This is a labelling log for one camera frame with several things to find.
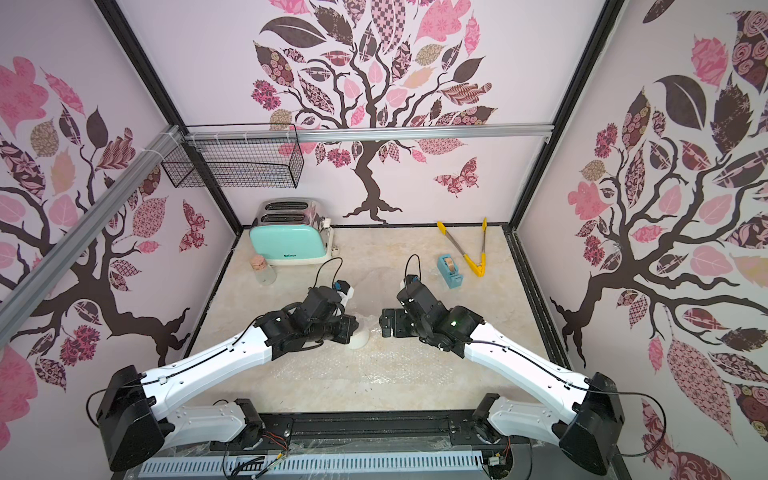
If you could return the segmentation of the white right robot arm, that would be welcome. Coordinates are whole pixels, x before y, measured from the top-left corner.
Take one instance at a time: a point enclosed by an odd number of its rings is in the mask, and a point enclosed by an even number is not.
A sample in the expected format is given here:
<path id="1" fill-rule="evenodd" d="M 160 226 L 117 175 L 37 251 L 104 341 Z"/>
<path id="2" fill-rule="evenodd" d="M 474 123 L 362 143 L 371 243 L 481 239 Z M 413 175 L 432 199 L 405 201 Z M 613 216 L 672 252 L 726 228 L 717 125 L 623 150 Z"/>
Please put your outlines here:
<path id="1" fill-rule="evenodd" d="M 443 352 L 481 365 L 521 388 L 535 403 L 498 396 L 480 410 L 480 422 L 499 436 L 518 436 L 556 445 L 574 464 L 607 474 L 624 424 L 615 382 L 556 365 L 506 337 L 481 315 L 448 308 L 417 277 L 409 276 L 396 308 L 383 309 L 385 338 L 416 338 Z"/>

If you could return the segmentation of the clear bubble wrap sheet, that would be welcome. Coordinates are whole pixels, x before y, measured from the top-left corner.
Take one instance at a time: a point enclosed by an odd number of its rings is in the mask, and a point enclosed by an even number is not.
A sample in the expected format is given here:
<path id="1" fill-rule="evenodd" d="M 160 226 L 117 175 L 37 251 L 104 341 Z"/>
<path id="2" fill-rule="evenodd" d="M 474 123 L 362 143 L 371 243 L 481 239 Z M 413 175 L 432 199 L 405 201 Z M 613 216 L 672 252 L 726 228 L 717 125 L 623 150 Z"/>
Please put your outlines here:
<path id="1" fill-rule="evenodd" d="M 427 410 L 466 408 L 485 391 L 484 370 L 415 338 L 383 338 L 378 315 L 396 305 L 396 272 L 377 268 L 356 285 L 353 312 L 371 325 L 359 350 L 328 344 L 291 363 L 286 378 L 309 391 L 302 410 Z"/>

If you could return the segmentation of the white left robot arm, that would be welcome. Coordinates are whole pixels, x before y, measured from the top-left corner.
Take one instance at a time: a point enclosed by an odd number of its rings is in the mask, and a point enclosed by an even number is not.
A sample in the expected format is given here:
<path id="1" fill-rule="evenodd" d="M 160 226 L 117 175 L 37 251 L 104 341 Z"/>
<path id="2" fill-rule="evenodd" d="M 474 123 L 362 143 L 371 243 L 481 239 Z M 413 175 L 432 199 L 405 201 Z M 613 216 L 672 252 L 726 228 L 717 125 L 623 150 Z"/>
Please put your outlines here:
<path id="1" fill-rule="evenodd" d="M 140 372 L 116 371 L 95 413 L 111 471 L 134 468 L 188 433 L 191 421 L 174 422 L 184 403 L 253 367 L 326 341 L 346 345 L 359 324 L 347 314 L 354 289 L 340 280 L 312 287 L 301 302 L 257 316 L 241 333 L 173 364 Z"/>

